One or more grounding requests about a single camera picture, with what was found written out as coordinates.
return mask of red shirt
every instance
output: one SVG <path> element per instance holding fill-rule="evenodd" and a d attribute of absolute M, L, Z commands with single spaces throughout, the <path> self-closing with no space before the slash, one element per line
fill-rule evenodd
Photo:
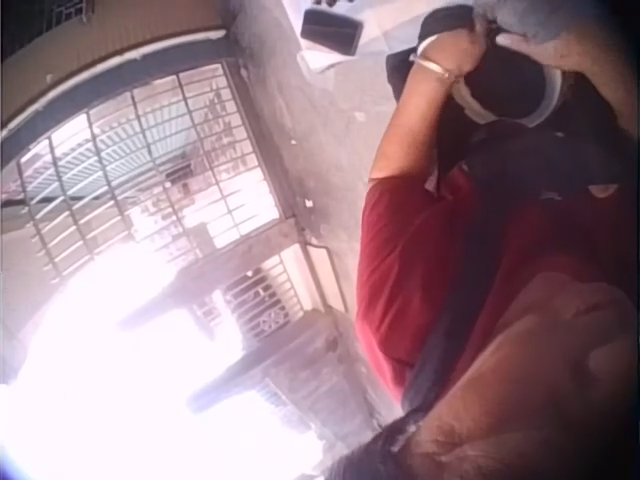
<path fill-rule="evenodd" d="M 493 288 L 450 385 L 471 366 L 516 295 L 539 273 L 606 282 L 635 297 L 636 218 L 627 200 L 620 189 L 606 198 L 585 191 L 571 199 L 532 201 L 513 212 Z M 541 202 L 553 203 L 545 209 Z M 460 168 L 449 174 L 437 196 L 417 178 L 379 180 L 367 193 L 356 332 L 370 365 L 397 401 L 441 313 L 476 207 L 473 185 Z M 548 207 L 558 215 L 550 218 Z"/>

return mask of gold bracelet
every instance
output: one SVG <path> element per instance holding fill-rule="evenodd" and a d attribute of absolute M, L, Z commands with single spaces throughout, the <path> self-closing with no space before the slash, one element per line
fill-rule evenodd
<path fill-rule="evenodd" d="M 441 67 L 440 65 L 438 65 L 435 62 L 432 62 L 431 60 L 427 60 L 426 58 L 421 58 L 415 53 L 411 54 L 411 56 L 409 57 L 409 60 L 412 61 L 413 63 L 417 63 L 418 65 L 422 65 L 423 67 L 431 70 L 434 73 L 437 73 L 448 82 L 453 83 L 458 79 L 458 76 L 453 72 L 450 72 L 446 68 Z"/>

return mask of man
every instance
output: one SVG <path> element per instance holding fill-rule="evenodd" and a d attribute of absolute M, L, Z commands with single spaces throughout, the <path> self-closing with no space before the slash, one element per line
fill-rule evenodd
<path fill-rule="evenodd" d="M 543 44 L 497 42 L 585 75 L 636 142 L 637 79 L 610 38 L 581 24 Z M 380 143 L 356 329 L 407 413 L 327 479 L 585 478 L 637 426 L 636 199 L 612 167 L 624 161 L 494 125 L 425 189 L 442 105 L 485 48 L 483 22 L 429 43 Z"/>

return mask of mobile phone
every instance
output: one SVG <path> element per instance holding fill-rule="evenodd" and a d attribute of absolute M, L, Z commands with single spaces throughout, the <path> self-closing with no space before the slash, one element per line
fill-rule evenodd
<path fill-rule="evenodd" d="M 346 15 L 310 8 L 304 12 L 300 37 L 342 55 L 354 56 L 363 24 Z"/>

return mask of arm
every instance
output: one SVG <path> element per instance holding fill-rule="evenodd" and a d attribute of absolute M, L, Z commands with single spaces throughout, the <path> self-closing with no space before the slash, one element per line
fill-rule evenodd
<path fill-rule="evenodd" d="M 584 74 L 611 105 L 620 127 L 638 138 L 638 78 L 603 25 L 581 24 L 542 44 L 514 34 L 501 34 L 496 41 L 544 65 Z"/>
<path fill-rule="evenodd" d="M 484 22 L 478 22 L 475 31 L 460 29 L 438 35 L 421 55 L 462 77 L 478 65 L 485 49 Z M 435 166 L 436 127 L 451 87 L 452 82 L 438 73 L 413 66 L 378 147 L 370 180 L 411 176 L 426 181 Z"/>

